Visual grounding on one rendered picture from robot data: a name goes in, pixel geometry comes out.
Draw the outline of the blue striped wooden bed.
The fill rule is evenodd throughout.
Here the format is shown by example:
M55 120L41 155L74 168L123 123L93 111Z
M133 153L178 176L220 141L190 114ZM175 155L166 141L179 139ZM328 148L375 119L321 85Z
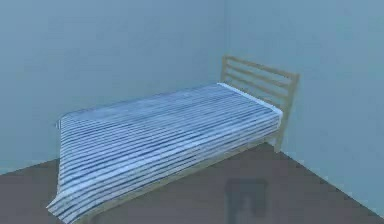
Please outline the blue striped wooden bed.
M270 143L281 149L300 76L232 55L218 82L69 112L57 121L63 224L93 217Z

